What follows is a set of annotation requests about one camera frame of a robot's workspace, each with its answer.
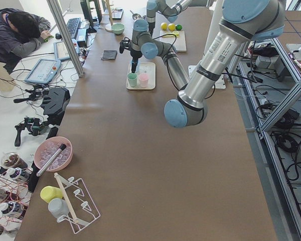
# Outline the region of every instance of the bowl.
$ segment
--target bowl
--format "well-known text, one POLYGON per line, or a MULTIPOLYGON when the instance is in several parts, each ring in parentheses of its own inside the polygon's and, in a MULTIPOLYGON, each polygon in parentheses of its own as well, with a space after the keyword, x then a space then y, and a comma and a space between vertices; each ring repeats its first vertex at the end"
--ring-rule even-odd
POLYGON ((115 34, 122 34, 125 30, 125 25, 124 24, 113 24, 111 26, 111 30, 115 33, 115 34))
POLYGON ((50 165, 50 167, 47 168, 46 171, 57 172, 67 167, 71 162, 73 150, 71 142, 65 137, 51 137, 42 142, 35 152, 35 165, 41 169, 61 144, 65 144, 67 147, 61 152, 61 154, 50 165))

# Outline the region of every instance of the pink cup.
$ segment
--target pink cup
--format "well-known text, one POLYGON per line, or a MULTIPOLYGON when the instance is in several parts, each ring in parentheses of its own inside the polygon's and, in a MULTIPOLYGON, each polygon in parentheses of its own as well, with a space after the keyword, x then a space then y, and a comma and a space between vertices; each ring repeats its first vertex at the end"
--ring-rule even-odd
POLYGON ((148 74, 142 73, 138 76, 138 79, 139 79, 139 85, 142 88, 146 88, 148 85, 148 74))

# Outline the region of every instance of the computer monitor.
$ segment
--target computer monitor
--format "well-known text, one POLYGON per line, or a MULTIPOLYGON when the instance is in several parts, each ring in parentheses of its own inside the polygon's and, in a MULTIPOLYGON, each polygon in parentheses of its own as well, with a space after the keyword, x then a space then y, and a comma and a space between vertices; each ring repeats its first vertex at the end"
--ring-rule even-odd
POLYGON ((100 4, 98 0, 80 0, 80 5, 82 12, 84 14, 84 18, 89 21, 89 33, 96 33, 97 28, 102 19, 102 13, 100 9, 100 4), (94 2, 95 10, 97 12, 97 19, 93 19, 91 14, 90 2, 94 2))

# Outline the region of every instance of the keyboard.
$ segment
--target keyboard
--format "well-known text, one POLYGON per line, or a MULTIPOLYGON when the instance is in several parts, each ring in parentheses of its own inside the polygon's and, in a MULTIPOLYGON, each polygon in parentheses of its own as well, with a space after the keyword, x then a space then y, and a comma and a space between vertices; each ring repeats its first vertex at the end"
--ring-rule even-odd
POLYGON ((72 39, 76 39, 78 28, 80 27, 80 18, 73 18, 68 20, 67 29, 72 39))

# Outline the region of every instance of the lemon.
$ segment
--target lemon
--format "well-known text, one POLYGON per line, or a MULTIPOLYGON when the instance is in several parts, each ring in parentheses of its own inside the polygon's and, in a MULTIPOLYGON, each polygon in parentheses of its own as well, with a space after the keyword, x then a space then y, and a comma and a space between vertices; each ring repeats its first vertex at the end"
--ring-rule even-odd
POLYGON ((167 29, 167 23, 162 23, 161 24, 161 29, 166 30, 167 29))
POLYGON ((175 24, 169 24, 169 30, 174 31, 175 30, 175 24))
POLYGON ((176 30, 180 31, 180 30, 182 30, 182 28, 183 28, 182 25, 180 25, 180 24, 176 25, 176 30))

